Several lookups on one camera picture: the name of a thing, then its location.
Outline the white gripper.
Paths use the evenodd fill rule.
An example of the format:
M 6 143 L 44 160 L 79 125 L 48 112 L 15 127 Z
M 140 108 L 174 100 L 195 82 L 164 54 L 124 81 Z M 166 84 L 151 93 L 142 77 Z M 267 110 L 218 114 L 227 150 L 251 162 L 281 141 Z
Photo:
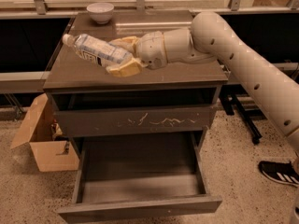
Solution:
M 167 66 L 164 35 L 162 32 L 152 32 L 143 35 L 140 39 L 136 36 L 126 36 L 110 41 L 110 44 L 128 50 L 141 60 L 132 58 L 127 63 L 114 64 L 106 68 L 113 77 L 131 77 L 139 74 L 144 65 L 155 70 Z

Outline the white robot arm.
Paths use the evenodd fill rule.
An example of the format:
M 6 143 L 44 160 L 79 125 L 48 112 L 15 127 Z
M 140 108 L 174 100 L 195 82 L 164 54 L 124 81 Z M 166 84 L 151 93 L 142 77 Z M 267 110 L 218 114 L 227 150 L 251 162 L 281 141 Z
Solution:
M 299 84 L 247 46 L 217 13 L 199 13 L 189 28 L 128 36 L 112 43 L 135 55 L 107 69 L 115 77 L 173 62 L 222 61 L 292 148 L 299 151 Z

